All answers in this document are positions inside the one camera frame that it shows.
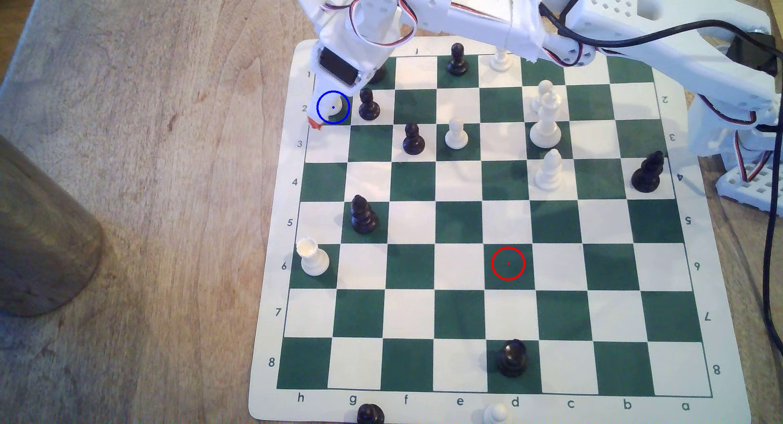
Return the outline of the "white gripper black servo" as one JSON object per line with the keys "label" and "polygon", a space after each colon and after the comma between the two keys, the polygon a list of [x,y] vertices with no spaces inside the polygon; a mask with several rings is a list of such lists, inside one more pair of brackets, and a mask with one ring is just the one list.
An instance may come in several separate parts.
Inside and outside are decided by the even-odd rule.
{"label": "white gripper black servo", "polygon": [[316,75],[308,105],[308,123],[312,129],[345,120],[345,88],[367,83],[390,57],[393,48],[373,46],[359,39],[347,18],[330,18],[319,32],[316,64],[329,75]]}

